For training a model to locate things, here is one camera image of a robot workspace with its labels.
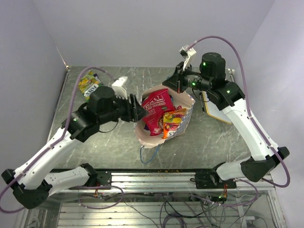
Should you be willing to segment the pink chips bag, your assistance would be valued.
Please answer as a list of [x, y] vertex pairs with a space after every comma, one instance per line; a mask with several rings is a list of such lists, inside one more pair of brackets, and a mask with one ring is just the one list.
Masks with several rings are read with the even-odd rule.
[[150, 136], [162, 133], [161, 119], [163, 115], [175, 110], [167, 88], [150, 93], [142, 102], [142, 107], [148, 111], [143, 121], [150, 131]]

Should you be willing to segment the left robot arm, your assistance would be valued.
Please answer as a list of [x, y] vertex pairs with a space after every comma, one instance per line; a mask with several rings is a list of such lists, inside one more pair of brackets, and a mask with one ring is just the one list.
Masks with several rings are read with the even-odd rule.
[[98, 189], [98, 172], [88, 163], [75, 169], [52, 173], [65, 153], [85, 142], [108, 122], [137, 122], [147, 115], [136, 96], [118, 97], [107, 86], [98, 87], [76, 111], [70, 112], [53, 138], [30, 160], [17, 169], [6, 169], [2, 178], [15, 199], [27, 209], [41, 205], [47, 198], [69, 188]]

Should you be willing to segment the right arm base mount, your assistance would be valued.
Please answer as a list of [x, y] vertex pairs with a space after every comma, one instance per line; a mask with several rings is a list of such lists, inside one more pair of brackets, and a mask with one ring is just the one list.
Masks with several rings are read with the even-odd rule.
[[237, 184], [232, 179], [222, 180], [212, 170], [201, 170], [196, 172], [194, 177], [190, 178], [194, 182], [197, 189], [236, 189]]

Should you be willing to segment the yellow green candy bag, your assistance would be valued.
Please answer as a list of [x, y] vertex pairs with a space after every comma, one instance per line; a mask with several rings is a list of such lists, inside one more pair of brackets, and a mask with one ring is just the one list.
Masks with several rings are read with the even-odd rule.
[[85, 100], [88, 102], [90, 99], [90, 95], [101, 85], [95, 80], [93, 76], [95, 74], [92, 70], [90, 70], [84, 77], [82, 77], [78, 83], [78, 89], [83, 94]]

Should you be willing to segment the checkered paper bag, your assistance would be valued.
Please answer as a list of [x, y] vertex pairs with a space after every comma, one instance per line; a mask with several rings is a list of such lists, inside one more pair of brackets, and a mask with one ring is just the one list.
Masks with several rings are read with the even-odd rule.
[[152, 161], [162, 144], [186, 131], [194, 104], [187, 92], [177, 93], [163, 85], [143, 92], [141, 106], [148, 114], [134, 126], [143, 164]]

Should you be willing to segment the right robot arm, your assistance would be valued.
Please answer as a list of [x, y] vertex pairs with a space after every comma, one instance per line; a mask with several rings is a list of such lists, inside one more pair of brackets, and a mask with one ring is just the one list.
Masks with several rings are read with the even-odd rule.
[[185, 60], [175, 67], [173, 75], [162, 85], [177, 93], [187, 88], [206, 92], [209, 103], [214, 104], [233, 123], [250, 150], [250, 157], [246, 159], [224, 162], [214, 167], [214, 173], [209, 177], [210, 184], [220, 188], [230, 179], [247, 178], [252, 182], [264, 179], [289, 156], [288, 148], [278, 146], [250, 114], [241, 88], [226, 79], [226, 61], [220, 54], [203, 54], [199, 72], [193, 71], [190, 64], [195, 53], [181, 50], [180, 54]]

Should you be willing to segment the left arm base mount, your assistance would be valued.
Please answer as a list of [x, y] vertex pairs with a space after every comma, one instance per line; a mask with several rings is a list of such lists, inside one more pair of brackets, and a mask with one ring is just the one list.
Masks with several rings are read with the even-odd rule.
[[109, 171], [98, 171], [97, 179], [95, 182], [96, 186], [101, 186], [102, 189], [108, 190], [111, 188], [112, 175]]

